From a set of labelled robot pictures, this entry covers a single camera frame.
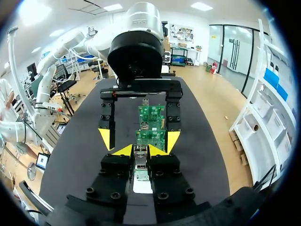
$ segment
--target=black mat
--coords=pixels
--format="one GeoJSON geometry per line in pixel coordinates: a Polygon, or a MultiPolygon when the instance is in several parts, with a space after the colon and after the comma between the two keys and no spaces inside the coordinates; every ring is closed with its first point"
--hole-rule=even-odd
{"type": "MultiPolygon", "coordinates": [[[[230,195],[228,175],[211,127],[198,102],[181,78],[181,135],[173,153],[181,161],[181,171],[195,189],[196,203],[212,205],[230,195]]],[[[44,173],[40,196],[51,206],[64,205],[68,194],[85,199],[89,187],[100,169],[100,161],[108,152],[100,133],[100,89],[115,85],[114,79],[99,82],[71,118],[59,139],[44,173]]],[[[150,105],[164,105],[165,96],[147,96],[150,105]]],[[[120,98],[116,102],[116,148],[135,143],[139,129],[138,106],[142,98],[120,98]]],[[[124,223],[155,223],[151,194],[130,192],[124,223]]]]}

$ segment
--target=yellow triangle marker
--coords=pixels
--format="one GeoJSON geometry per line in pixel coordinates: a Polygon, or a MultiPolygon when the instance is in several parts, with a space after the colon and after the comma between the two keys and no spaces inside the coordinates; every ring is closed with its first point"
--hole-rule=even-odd
{"type": "Polygon", "coordinates": [[[179,136],[180,136],[179,131],[167,132],[167,154],[171,152],[171,149],[173,149],[179,136]]]}
{"type": "Polygon", "coordinates": [[[157,154],[168,155],[166,152],[161,151],[160,149],[156,148],[153,145],[149,145],[149,148],[150,148],[150,157],[156,156],[157,154]]]}
{"type": "Polygon", "coordinates": [[[113,150],[114,148],[110,149],[110,130],[109,129],[98,129],[98,130],[103,137],[103,141],[107,149],[109,151],[113,150]]]}
{"type": "Polygon", "coordinates": [[[121,150],[115,152],[113,155],[126,155],[126,156],[131,156],[131,152],[132,152],[132,146],[133,145],[128,145],[124,148],[122,148],[121,150]]]}

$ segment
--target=office chair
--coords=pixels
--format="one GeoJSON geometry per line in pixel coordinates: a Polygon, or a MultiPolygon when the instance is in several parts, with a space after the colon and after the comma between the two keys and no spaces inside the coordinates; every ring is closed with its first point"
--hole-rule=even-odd
{"type": "MultiPolygon", "coordinates": [[[[94,66],[94,65],[97,65],[98,66],[98,61],[91,61],[88,63],[88,66],[91,67],[91,66],[94,66]]],[[[108,72],[109,70],[108,69],[105,69],[104,67],[101,67],[101,70],[102,70],[102,74],[103,74],[103,79],[107,79],[109,77],[108,75],[108,72]]],[[[92,71],[94,73],[97,73],[97,76],[100,78],[100,71],[99,71],[99,67],[94,67],[92,68],[92,71]]]]}
{"type": "MultiPolygon", "coordinates": [[[[64,81],[64,80],[68,79],[71,76],[68,73],[65,65],[59,65],[57,67],[56,71],[57,71],[56,75],[59,75],[59,77],[57,78],[57,80],[59,80],[59,81],[64,81]]],[[[74,100],[74,103],[77,104],[78,97],[80,97],[80,95],[75,95],[75,94],[70,94],[69,93],[69,89],[77,83],[77,81],[75,81],[75,78],[76,78],[76,76],[74,74],[74,79],[73,80],[68,80],[64,83],[60,83],[57,87],[57,92],[60,93],[61,99],[62,99],[62,101],[65,105],[65,108],[67,108],[70,115],[74,114],[74,110],[73,110],[69,100],[74,100]]]]}

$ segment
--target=circuit board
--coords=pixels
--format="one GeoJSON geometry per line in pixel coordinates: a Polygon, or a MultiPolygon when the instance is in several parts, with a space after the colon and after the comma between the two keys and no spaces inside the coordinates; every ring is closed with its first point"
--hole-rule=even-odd
{"type": "Polygon", "coordinates": [[[136,138],[138,145],[153,145],[160,150],[164,150],[165,130],[137,130],[136,138]]]}
{"type": "Polygon", "coordinates": [[[165,106],[149,106],[148,99],[143,100],[143,106],[139,106],[140,130],[136,131],[137,144],[153,145],[164,151],[165,119],[161,115],[164,109],[165,106]]]}
{"type": "Polygon", "coordinates": [[[139,106],[139,122],[141,130],[162,130],[164,127],[164,106],[139,106]]]}

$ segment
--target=black motor housing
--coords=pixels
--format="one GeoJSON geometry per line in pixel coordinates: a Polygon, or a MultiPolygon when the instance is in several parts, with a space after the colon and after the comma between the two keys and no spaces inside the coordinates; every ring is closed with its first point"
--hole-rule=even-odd
{"type": "Polygon", "coordinates": [[[163,49],[151,33],[129,31],[118,35],[111,44],[108,63],[119,83],[129,85],[137,78],[160,78],[163,49]]]}

